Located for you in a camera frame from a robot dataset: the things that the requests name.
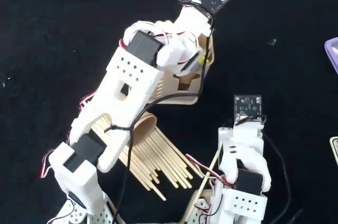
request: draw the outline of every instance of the bundle of wooden sticks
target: bundle of wooden sticks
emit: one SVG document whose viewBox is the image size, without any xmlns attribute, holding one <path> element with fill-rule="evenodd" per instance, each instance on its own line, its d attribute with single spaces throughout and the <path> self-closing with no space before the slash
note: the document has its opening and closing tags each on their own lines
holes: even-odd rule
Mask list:
<svg viewBox="0 0 338 224">
<path fill-rule="evenodd" d="M 150 113 L 147 113 L 146 116 L 154 117 Z M 104 131 L 109 127 L 109 119 L 103 116 L 93 124 L 91 129 L 108 145 L 111 139 L 110 131 L 106 133 Z M 125 166 L 128 160 L 128 149 L 128 146 L 125 146 L 119 156 L 119 160 Z M 160 183 L 158 172 L 162 171 L 175 188 L 181 186 L 187 189 L 192 187 L 188 179 L 193 178 L 187 170 L 188 167 L 202 178 L 197 168 L 158 129 L 155 117 L 155 124 L 150 128 L 147 136 L 134 143 L 130 163 L 131 173 L 146 190 L 154 190 L 165 201 L 166 198 L 155 185 Z"/>
</svg>

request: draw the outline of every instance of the red wire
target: red wire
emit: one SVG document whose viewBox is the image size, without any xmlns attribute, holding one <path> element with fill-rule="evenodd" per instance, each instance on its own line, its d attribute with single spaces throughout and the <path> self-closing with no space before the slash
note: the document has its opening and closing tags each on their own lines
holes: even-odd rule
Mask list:
<svg viewBox="0 0 338 224">
<path fill-rule="evenodd" d="M 210 209 L 210 208 L 201 208 L 199 206 L 196 206 L 196 204 L 194 204 L 194 207 L 196 207 L 197 209 L 199 209 L 199 210 L 201 210 L 203 212 L 208 212 L 208 210 Z"/>
<path fill-rule="evenodd" d="M 229 183 L 229 182 L 227 181 L 227 179 L 225 178 L 225 176 L 222 178 L 222 177 L 221 177 L 219 174 L 217 174 L 215 171 L 213 171 L 213 170 L 211 170 L 210 168 L 204 166 L 203 164 L 201 164 L 200 162 L 198 162 L 196 159 L 194 159 L 192 156 L 190 156 L 190 155 L 188 155 L 188 154 L 186 154 L 185 156 L 186 156 L 186 157 L 189 159 L 189 161 L 191 161 L 192 163 L 194 163 L 194 164 L 198 165 L 199 167 L 201 167 L 201 168 L 207 170 L 210 174 L 212 174 L 213 176 L 215 176 L 215 177 L 216 177 L 218 180 L 220 180 L 223 184 L 225 184 L 225 185 L 227 185 L 227 186 L 230 186 L 230 187 L 234 186 L 234 184 Z"/>
</svg>

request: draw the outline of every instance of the black cable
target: black cable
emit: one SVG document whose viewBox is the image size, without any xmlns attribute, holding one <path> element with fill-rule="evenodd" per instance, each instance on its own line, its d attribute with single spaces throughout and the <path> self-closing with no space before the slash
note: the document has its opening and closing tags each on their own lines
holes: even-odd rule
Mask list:
<svg viewBox="0 0 338 224">
<path fill-rule="evenodd" d="M 222 196 L 221 196 L 220 203 L 218 204 L 218 207 L 217 207 L 217 209 L 216 209 L 216 211 L 215 211 L 214 213 L 211 213 L 211 214 L 208 214 L 208 213 L 202 213 L 202 214 L 199 216 L 199 224 L 201 224 L 201 217 L 202 217 L 202 216 L 210 217 L 210 216 L 215 215 L 215 214 L 218 212 L 218 210 L 220 210 L 221 203 L 222 203 L 222 199 L 223 199 L 223 194 L 222 194 Z"/>
<path fill-rule="evenodd" d="M 199 97 L 201 95 L 201 93 L 203 92 L 203 85 L 204 85 L 204 78 L 205 78 L 205 67 L 206 67 L 206 62 L 208 60 L 208 55 L 209 55 L 209 45 L 210 45 L 210 37 L 212 35 L 212 32 L 214 30 L 213 27 L 213 16 L 210 15 L 210 19 L 211 19 L 211 33 L 210 35 L 206 38 L 206 47 L 205 47 L 205 56 L 204 56 L 204 60 L 203 60 L 203 65 L 202 65 L 202 71 L 201 71 L 201 83 L 200 83 L 200 89 L 197 93 L 176 93 L 176 94 L 171 94 L 171 95 L 167 95 L 167 96 L 163 96 L 160 97 L 156 100 L 154 100 L 152 103 L 150 103 L 149 105 L 145 106 L 144 109 L 136 116 L 136 118 L 134 119 L 134 121 L 132 122 L 132 124 L 130 125 L 130 127 L 120 127 L 117 125 L 111 125 L 109 128 L 107 128 L 105 130 L 105 132 L 109 131 L 109 130 L 128 130 L 130 133 L 130 140 L 129 140 L 129 149 L 128 149 L 128 160 L 127 160 L 127 169 L 126 169 L 126 173 L 124 175 L 124 180 L 123 180 L 123 184 L 122 184 L 122 189 L 121 189 L 121 194 L 120 194 L 120 199 L 118 204 L 116 205 L 116 212 L 114 214 L 114 218 L 112 220 L 112 224 L 115 224 L 116 218 L 118 216 L 119 210 L 120 210 L 120 206 L 122 204 L 123 198 L 124 198 L 124 193 L 126 190 L 126 182 L 127 182 L 127 178 L 128 178 L 128 174 L 129 174 L 129 170 L 130 170 L 130 157 L 132 155 L 132 149 L 133 149 L 133 144 L 134 144 L 134 127 L 135 124 L 137 123 L 137 121 L 142 117 L 143 113 L 146 112 L 147 110 L 153 108 L 154 106 L 156 106 L 158 103 L 160 103 L 161 101 L 164 100 L 168 100 L 171 98 L 175 98 L 175 97 Z"/>
<path fill-rule="evenodd" d="M 274 142 L 269 138 L 269 136 L 266 135 L 264 132 L 262 132 L 262 133 L 263 133 L 264 138 L 269 142 L 269 144 L 274 149 L 274 151 L 276 152 L 276 154 L 278 155 L 278 157 L 279 157 L 279 159 L 281 161 L 281 165 L 283 167 L 285 184 L 286 184 L 287 201 L 285 203 L 285 206 L 284 206 L 283 210 L 279 213 L 279 215 L 277 215 L 272 221 L 270 221 L 268 223 L 268 224 L 275 224 L 286 213 L 286 211 L 288 210 L 288 208 L 290 206 L 290 203 L 291 203 L 291 188 L 290 188 L 289 177 L 287 175 L 286 164 L 285 164 L 285 161 L 284 161 L 284 158 L 283 158 L 282 154 L 280 153 L 280 151 L 278 150 L 278 148 L 276 147 L 276 145 L 274 144 Z"/>
<path fill-rule="evenodd" d="M 257 119 L 257 118 L 259 118 L 259 117 L 263 119 L 263 120 L 261 121 L 261 124 L 262 124 L 262 125 L 265 124 L 266 119 L 267 119 L 268 117 L 267 117 L 266 115 L 261 114 L 261 115 L 257 115 L 257 116 L 249 116 L 249 117 L 245 117 L 245 118 L 243 118 L 243 119 L 237 121 L 237 123 L 235 123 L 235 125 L 238 126 L 238 125 L 244 124 L 246 121 L 249 121 L 249 120 L 252 120 L 252 119 Z"/>
<path fill-rule="evenodd" d="M 303 208 L 300 208 L 296 213 L 295 213 L 295 215 L 286 223 L 286 224 L 292 224 L 292 223 L 294 223 L 294 221 L 295 221 L 295 219 L 297 219 L 297 217 L 299 216 L 299 215 L 301 215 L 301 213 L 303 212 Z"/>
</svg>

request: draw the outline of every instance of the wire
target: wire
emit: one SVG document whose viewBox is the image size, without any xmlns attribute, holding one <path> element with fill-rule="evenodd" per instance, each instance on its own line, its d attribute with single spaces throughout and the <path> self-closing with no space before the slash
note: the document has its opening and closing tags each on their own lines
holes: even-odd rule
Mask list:
<svg viewBox="0 0 338 224">
<path fill-rule="evenodd" d="M 220 208 L 221 208 L 221 204 L 222 204 L 222 199 L 223 199 L 223 194 L 222 194 L 222 196 L 221 196 L 221 200 L 220 200 L 220 203 L 218 204 L 218 207 L 217 207 L 217 209 L 216 209 L 216 211 L 214 212 L 214 213 L 202 213 L 200 216 L 199 216 L 199 224 L 201 224 L 201 217 L 202 216 L 206 216 L 206 220 L 208 219 L 208 217 L 210 217 L 210 216 L 214 216 L 217 212 L 218 212 L 218 210 L 220 210 Z"/>
<path fill-rule="evenodd" d="M 264 138 L 269 142 L 269 144 L 274 149 L 274 151 L 276 152 L 276 154 L 278 155 L 278 157 L 281 161 L 281 165 L 283 167 L 285 184 L 286 184 L 287 201 L 285 203 L 285 206 L 284 206 L 283 210 L 279 213 L 279 215 L 268 223 L 268 224 L 275 224 L 286 213 L 286 211 L 288 210 L 288 208 L 290 206 L 290 203 L 291 203 L 291 188 L 290 188 L 289 177 L 288 177 L 287 170 L 286 170 L 286 164 L 285 164 L 285 161 L 284 161 L 282 154 L 280 153 L 280 151 L 278 150 L 278 148 L 276 147 L 274 142 L 269 138 L 269 136 L 266 135 L 266 133 L 264 133 L 264 132 L 262 132 L 262 133 L 263 133 Z"/>
<path fill-rule="evenodd" d="M 290 221 L 289 222 L 287 222 L 286 224 L 292 224 L 292 223 L 294 223 L 294 221 L 295 221 L 295 219 L 297 219 L 297 217 L 299 216 L 299 215 L 301 215 L 301 213 L 303 212 L 303 208 L 300 208 L 296 213 L 295 213 L 295 215 L 290 219 Z"/>
<path fill-rule="evenodd" d="M 66 214 L 66 215 L 64 215 L 64 216 L 61 216 L 61 217 L 54 217 L 54 218 L 50 219 L 49 221 L 47 221 L 46 224 L 52 224 L 54 221 L 59 220 L 59 219 L 63 219 L 63 218 L 65 218 L 65 217 L 71 215 L 71 214 L 74 212 L 74 210 L 75 210 L 74 203 L 73 203 L 73 201 L 72 201 L 71 199 L 67 199 L 66 202 L 67 202 L 68 200 L 72 203 L 73 210 L 72 210 L 70 213 L 68 213 L 68 214 Z"/>
<path fill-rule="evenodd" d="M 219 174 L 217 174 L 214 170 L 211 170 L 211 169 L 208 168 L 207 166 L 205 166 L 205 165 L 203 165 L 202 163 L 198 162 L 198 161 L 197 161 L 194 157 L 192 157 L 191 155 L 186 154 L 185 156 L 186 156 L 186 157 L 189 159 L 189 161 L 191 161 L 192 163 L 194 163 L 194 164 L 198 165 L 199 167 L 201 167 L 201 168 L 207 170 L 210 174 L 212 174 L 216 179 L 220 180 L 223 184 L 225 184 L 225 185 L 227 185 L 227 186 L 230 186 L 230 187 L 233 186 L 233 184 L 232 184 L 232 183 L 229 183 L 229 182 L 225 179 L 225 177 L 224 177 L 224 178 L 221 177 L 221 176 L 220 176 Z"/>
<path fill-rule="evenodd" d="M 201 207 L 197 206 L 196 204 L 194 204 L 194 207 L 203 211 L 203 212 L 208 212 L 208 210 L 210 209 L 210 208 L 201 208 Z"/>
<path fill-rule="evenodd" d="M 200 89 L 197 93 L 176 93 L 176 94 L 171 94 L 171 95 L 166 95 L 163 97 L 160 97 L 156 100 L 154 100 L 152 103 L 150 103 L 149 105 L 147 105 L 146 107 L 143 108 L 143 110 L 135 117 L 134 121 L 132 122 L 132 124 L 130 125 L 130 127 L 124 127 L 124 130 L 128 130 L 130 133 L 130 139 L 129 139 L 129 150 L 128 150 L 128 159 L 127 159 L 127 169 L 124 175 L 124 180 L 123 180 L 123 184 L 122 184 L 122 189 L 121 189 L 121 194 L 120 194 L 120 199 L 118 204 L 116 205 L 116 212 L 114 214 L 114 218 L 112 220 L 112 223 L 115 223 L 115 220 L 119 214 L 119 210 L 120 210 L 120 206 L 122 204 L 123 198 L 124 198 L 124 193 L 126 190 L 126 183 L 127 183 L 127 178 L 128 178 L 128 174 L 129 174 L 129 170 L 130 170 L 130 160 L 131 160 L 131 155 L 132 155 L 132 149 L 133 149 L 133 144 L 134 144 L 134 127 L 135 124 L 137 123 L 137 121 L 142 117 L 143 113 L 146 112 L 147 110 L 153 108 L 155 105 L 157 105 L 158 103 L 160 103 L 161 101 L 164 100 L 168 100 L 171 98 L 175 98 L 175 97 L 198 97 L 201 95 L 201 93 L 203 92 L 203 86 L 204 86 L 204 76 L 205 76 L 205 66 L 206 66 L 206 62 L 208 60 L 208 55 L 209 55 L 209 45 L 210 45 L 210 37 L 214 31 L 214 26 L 213 26 L 213 17 L 211 16 L 212 21 L 211 21 L 211 32 L 210 35 L 206 38 L 206 47 L 205 47 L 205 56 L 204 56 L 204 61 L 203 61 L 203 65 L 202 65 L 202 70 L 201 70 L 201 82 L 200 82 Z M 117 126 L 115 125 L 112 126 L 112 129 L 118 129 Z"/>
<path fill-rule="evenodd" d="M 54 149 L 50 149 L 48 150 L 47 153 L 45 153 L 45 155 L 42 157 L 42 161 L 41 161 L 41 168 L 40 168 L 40 178 L 45 178 L 48 175 L 49 170 L 52 168 L 51 166 L 48 166 L 46 168 L 46 162 L 47 162 L 47 157 L 54 152 Z"/>
<path fill-rule="evenodd" d="M 212 189 L 212 195 L 215 195 L 215 184 L 212 184 L 213 179 L 209 179 L 209 185 Z"/>
<path fill-rule="evenodd" d="M 237 121 L 237 123 L 235 123 L 235 125 L 238 126 L 238 125 L 244 124 L 245 122 L 247 122 L 247 121 L 249 121 L 249 120 L 257 119 L 257 118 L 259 118 L 259 117 L 261 117 L 261 118 L 263 119 L 263 120 L 261 121 L 261 124 L 262 124 L 262 125 L 265 124 L 266 119 L 267 119 L 267 116 L 261 114 L 261 115 L 257 115 L 257 116 L 248 116 L 248 117 L 245 117 L 245 118 L 243 118 L 243 119 Z"/>
<path fill-rule="evenodd" d="M 196 167 L 196 169 L 198 169 L 198 171 L 200 172 L 200 174 L 201 174 L 204 178 L 217 179 L 215 176 L 210 176 L 210 175 L 204 174 L 204 173 L 202 172 L 201 168 L 200 168 L 197 164 L 195 164 L 195 163 L 193 163 L 193 164 L 194 164 L 194 166 Z"/>
</svg>

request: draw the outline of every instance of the white 3d-printed robot arm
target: white 3d-printed robot arm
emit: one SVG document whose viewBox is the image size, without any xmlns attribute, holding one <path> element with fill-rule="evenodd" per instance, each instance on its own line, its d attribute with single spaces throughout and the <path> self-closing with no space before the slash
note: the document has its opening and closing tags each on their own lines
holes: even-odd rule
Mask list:
<svg viewBox="0 0 338 224">
<path fill-rule="evenodd" d="M 223 147 L 223 157 L 219 169 L 230 183 L 238 182 L 240 171 L 238 160 L 250 172 L 262 176 L 259 193 L 249 193 L 224 186 L 216 181 L 211 197 L 210 224 L 236 223 L 260 224 L 264 218 L 267 197 L 262 192 L 269 191 L 271 176 L 263 157 L 264 141 L 261 122 L 246 122 L 233 128 L 219 128 L 219 148 Z"/>
</svg>

